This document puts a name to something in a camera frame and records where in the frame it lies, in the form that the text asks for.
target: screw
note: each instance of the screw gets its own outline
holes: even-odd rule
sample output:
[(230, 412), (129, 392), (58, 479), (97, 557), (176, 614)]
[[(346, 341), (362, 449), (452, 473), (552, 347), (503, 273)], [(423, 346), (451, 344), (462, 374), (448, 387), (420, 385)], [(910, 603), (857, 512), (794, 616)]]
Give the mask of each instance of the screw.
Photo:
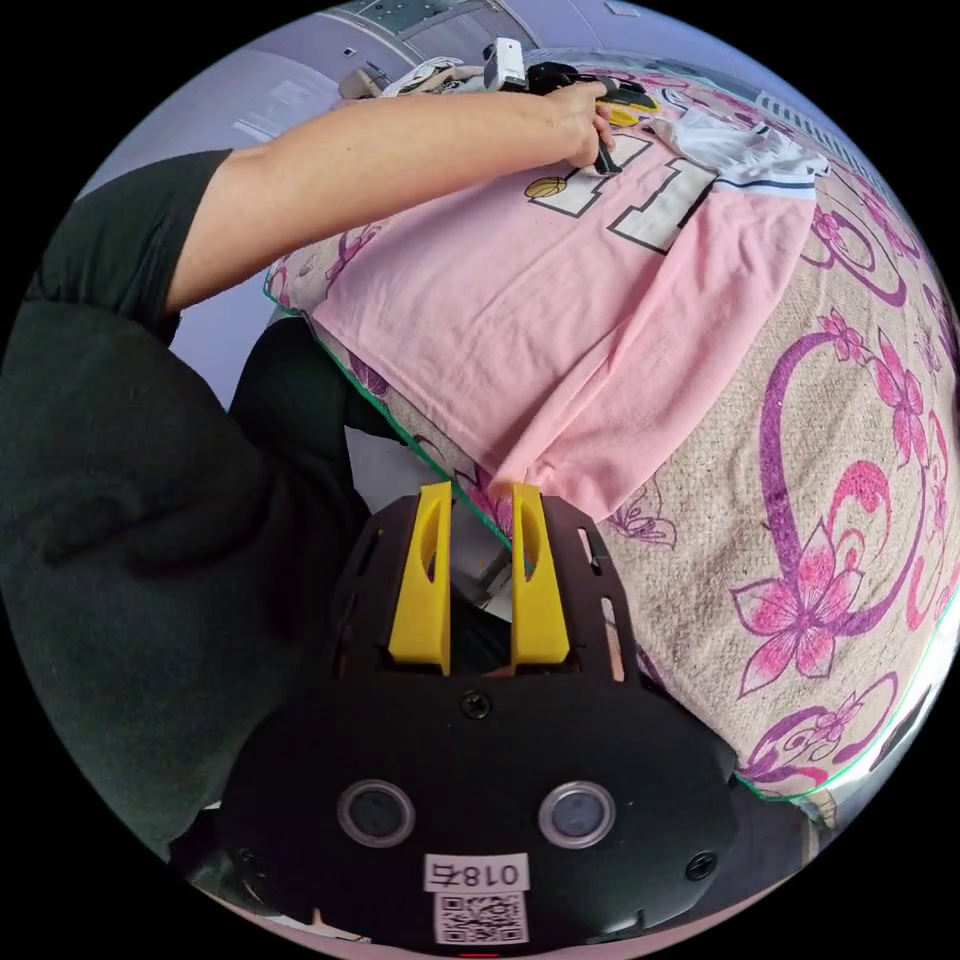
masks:
[(714, 853), (698, 853), (687, 864), (688, 880), (706, 880), (717, 868), (717, 856)]
[(493, 703), (485, 693), (471, 690), (461, 701), (460, 709), (471, 720), (482, 720), (493, 709)]

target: white device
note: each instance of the white device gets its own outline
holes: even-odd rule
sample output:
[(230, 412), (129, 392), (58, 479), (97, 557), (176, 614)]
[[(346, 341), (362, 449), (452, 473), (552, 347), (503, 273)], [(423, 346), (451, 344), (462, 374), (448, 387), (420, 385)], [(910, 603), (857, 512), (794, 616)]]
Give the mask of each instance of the white device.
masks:
[(527, 71), (523, 66), (523, 48), (519, 41), (497, 37), (493, 53), (483, 71), (483, 82), (491, 92), (527, 89)]

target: white number print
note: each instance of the white number print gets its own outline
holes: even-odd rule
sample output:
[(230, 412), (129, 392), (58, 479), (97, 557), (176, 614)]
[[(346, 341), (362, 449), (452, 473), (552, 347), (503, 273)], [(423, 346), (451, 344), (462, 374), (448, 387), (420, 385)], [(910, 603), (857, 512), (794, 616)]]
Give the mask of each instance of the white number print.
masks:
[[(624, 168), (653, 145), (648, 140), (632, 136), (617, 136), (614, 142), (613, 159)], [(624, 210), (607, 229), (625, 240), (666, 254), (716, 174), (683, 157), (675, 157), (661, 169), (664, 178), (661, 185), (641, 205)], [(530, 203), (570, 217), (580, 217), (597, 202), (603, 188), (610, 182), (610, 178), (598, 177), (592, 168), (586, 168), (565, 180), (544, 178), (531, 185), (527, 193)]]

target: qr code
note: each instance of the qr code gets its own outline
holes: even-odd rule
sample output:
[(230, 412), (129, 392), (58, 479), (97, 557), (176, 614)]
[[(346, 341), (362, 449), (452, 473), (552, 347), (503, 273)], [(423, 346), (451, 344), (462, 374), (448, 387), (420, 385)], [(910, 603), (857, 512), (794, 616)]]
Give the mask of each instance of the qr code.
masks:
[(493, 946), (529, 939), (522, 893), (438, 895), (436, 928), (437, 943)]

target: beige blanket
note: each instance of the beige blanket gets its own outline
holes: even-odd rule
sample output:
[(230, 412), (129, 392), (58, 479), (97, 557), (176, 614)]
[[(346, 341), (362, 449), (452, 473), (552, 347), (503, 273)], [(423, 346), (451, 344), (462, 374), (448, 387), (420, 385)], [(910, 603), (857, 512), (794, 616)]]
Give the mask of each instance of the beige blanket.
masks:
[[(661, 100), (770, 121), (711, 88), (639, 79)], [(960, 578), (955, 315), (890, 203), (830, 159), (793, 280), (736, 378), (601, 526), (646, 672), (735, 748), (757, 792), (815, 804), (892, 722)], [(376, 233), (284, 258), (268, 293), (309, 315)], [(490, 478), (314, 327), (508, 538)]]

